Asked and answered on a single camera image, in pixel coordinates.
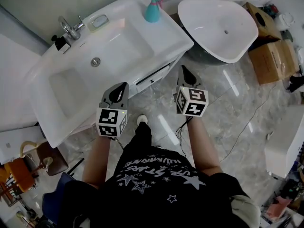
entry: white sneaker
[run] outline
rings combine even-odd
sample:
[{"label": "white sneaker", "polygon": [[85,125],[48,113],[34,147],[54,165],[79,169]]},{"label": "white sneaker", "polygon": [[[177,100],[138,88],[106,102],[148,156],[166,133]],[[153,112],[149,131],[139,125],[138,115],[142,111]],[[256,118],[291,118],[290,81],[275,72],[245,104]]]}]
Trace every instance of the white sneaker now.
[{"label": "white sneaker", "polygon": [[137,126],[139,126],[139,124],[141,122],[144,122],[144,123],[146,123],[148,125],[148,118],[144,114],[138,116],[138,118],[137,118]]}]

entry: black t-shirt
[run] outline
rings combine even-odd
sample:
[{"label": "black t-shirt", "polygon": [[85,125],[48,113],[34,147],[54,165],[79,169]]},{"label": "black t-shirt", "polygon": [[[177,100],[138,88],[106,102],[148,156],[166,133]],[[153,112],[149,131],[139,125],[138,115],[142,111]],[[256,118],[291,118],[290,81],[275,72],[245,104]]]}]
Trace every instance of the black t-shirt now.
[{"label": "black t-shirt", "polygon": [[66,184],[58,226],[77,227],[88,217],[90,227],[248,227],[232,213],[235,195],[247,196],[237,179],[224,173],[209,177],[177,152],[125,150],[114,175],[99,190],[81,181]]}]

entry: white vessel basin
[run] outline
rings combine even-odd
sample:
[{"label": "white vessel basin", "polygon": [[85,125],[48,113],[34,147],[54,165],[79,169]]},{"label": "white vessel basin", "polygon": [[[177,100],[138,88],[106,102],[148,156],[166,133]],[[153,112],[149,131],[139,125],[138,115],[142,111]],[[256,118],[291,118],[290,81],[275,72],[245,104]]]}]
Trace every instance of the white vessel basin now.
[{"label": "white vessel basin", "polygon": [[[163,10],[156,23],[144,19],[150,1],[118,0],[98,10],[83,20],[80,39],[65,54],[52,45],[31,69],[30,99],[53,148],[95,114],[109,87],[133,85],[193,46]],[[103,14],[109,23],[92,33],[88,23]],[[95,57],[100,65],[92,67]]]},{"label": "white vessel basin", "polygon": [[223,62],[237,62],[258,36],[250,14],[231,1],[184,0],[178,14],[196,42]]}]

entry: bar of soap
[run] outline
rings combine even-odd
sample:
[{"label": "bar of soap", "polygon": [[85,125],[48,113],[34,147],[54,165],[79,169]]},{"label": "bar of soap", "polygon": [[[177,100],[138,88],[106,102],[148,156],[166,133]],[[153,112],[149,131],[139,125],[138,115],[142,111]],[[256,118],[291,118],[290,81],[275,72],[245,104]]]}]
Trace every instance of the bar of soap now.
[{"label": "bar of soap", "polygon": [[99,16],[98,18],[96,18],[94,20],[94,22],[92,23],[92,25],[95,28],[98,28],[98,27],[101,27],[103,24],[105,24],[107,21],[108,21],[107,16],[106,15],[101,15],[101,16]]}]

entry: sink drain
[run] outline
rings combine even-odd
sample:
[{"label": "sink drain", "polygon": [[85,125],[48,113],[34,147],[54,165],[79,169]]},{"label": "sink drain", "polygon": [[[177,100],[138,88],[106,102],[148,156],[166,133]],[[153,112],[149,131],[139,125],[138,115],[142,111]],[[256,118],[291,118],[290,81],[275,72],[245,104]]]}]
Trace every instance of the sink drain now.
[{"label": "sink drain", "polygon": [[98,67],[100,64],[100,59],[97,58],[97,57],[94,57],[92,60],[91,60],[91,66],[92,67]]}]

